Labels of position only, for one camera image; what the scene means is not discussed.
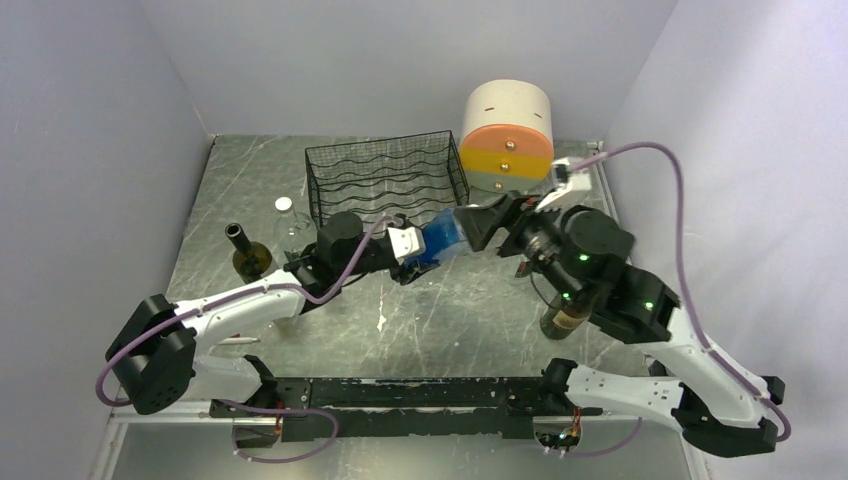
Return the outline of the blue square bottle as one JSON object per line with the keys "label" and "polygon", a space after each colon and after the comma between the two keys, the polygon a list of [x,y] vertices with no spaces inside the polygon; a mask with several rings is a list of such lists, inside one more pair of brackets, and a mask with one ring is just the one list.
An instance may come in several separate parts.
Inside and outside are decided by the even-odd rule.
{"label": "blue square bottle", "polygon": [[457,256],[472,252],[462,230],[454,219],[454,208],[442,210],[421,231],[426,251],[416,257],[422,261],[437,262],[438,267],[440,267]]}

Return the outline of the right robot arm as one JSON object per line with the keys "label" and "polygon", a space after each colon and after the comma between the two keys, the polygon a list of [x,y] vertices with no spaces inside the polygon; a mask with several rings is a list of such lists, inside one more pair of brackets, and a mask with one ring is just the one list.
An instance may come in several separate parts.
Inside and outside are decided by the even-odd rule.
{"label": "right robot arm", "polygon": [[568,317],[670,370],[667,377],[627,377],[554,359],[538,390],[548,412],[603,408],[648,418],[723,458],[770,453],[789,437],[779,408],[784,382],[732,361],[703,332],[687,301],[630,265],[635,239],[607,214],[581,205],[542,212],[529,196],[510,193],[489,206],[460,207],[454,218],[473,251],[505,229],[498,254],[523,256],[554,287]]}

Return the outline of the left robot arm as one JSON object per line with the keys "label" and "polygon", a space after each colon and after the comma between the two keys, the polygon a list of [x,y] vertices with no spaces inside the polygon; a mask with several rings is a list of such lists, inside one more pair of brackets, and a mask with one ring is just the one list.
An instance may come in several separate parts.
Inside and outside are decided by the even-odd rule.
{"label": "left robot arm", "polygon": [[317,229],[314,243],[284,254],[288,261],[279,269],[217,295],[140,301],[106,350],[94,386],[98,400],[139,415],[182,400],[238,403],[264,415],[277,400],[265,364],[213,356],[211,349],[247,329],[322,307],[350,276],[386,270],[401,283],[434,263],[425,229],[390,214],[369,227],[351,212],[336,214]]}

